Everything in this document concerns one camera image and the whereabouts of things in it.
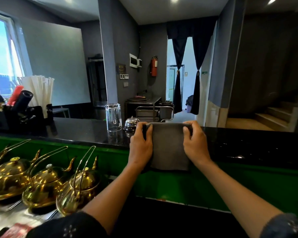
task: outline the staircase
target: staircase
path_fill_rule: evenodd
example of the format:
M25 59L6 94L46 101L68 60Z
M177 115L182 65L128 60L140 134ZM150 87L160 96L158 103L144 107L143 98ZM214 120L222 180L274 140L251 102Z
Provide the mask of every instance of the staircase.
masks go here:
M255 114L255 120L275 131L289 131L289 122L295 103L280 102L280 107L268 107L263 114Z

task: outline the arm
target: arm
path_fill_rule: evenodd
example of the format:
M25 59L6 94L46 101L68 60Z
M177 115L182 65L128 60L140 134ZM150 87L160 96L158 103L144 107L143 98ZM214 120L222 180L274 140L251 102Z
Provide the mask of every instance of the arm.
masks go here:
M147 131L147 140L143 138L142 126L139 122L131 137L128 164L123 172L83 208L107 234L111 233L131 188L152 155L152 125Z
M250 238L258 238L264 226L282 211L257 196L221 170L210 158L207 139L197 121L193 135L184 127L184 151L206 176Z

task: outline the black sleeve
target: black sleeve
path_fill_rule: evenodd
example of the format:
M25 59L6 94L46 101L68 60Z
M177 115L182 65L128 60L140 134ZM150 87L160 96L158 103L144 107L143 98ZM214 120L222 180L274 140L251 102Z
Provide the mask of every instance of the black sleeve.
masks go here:
M260 238L298 238L298 218L290 213L275 216L263 228Z
M49 220L30 230L26 238L79 238L107 237L102 225L85 212L77 212L63 218Z

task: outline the red fire extinguisher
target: red fire extinguisher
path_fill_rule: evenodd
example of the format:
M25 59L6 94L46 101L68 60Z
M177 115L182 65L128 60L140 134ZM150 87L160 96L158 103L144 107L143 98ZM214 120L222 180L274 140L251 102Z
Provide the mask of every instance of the red fire extinguisher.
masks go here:
M151 59L151 76L157 76L157 68L158 68L158 56L154 56Z

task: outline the black countertop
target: black countertop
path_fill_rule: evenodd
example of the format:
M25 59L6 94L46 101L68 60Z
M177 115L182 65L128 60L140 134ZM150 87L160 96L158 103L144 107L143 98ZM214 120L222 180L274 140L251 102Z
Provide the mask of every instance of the black countertop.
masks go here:
M298 169L298 133L204 127L214 161ZM67 144L129 149L130 138L122 130L107 132L106 121L54 118L44 130L0 136L32 138Z

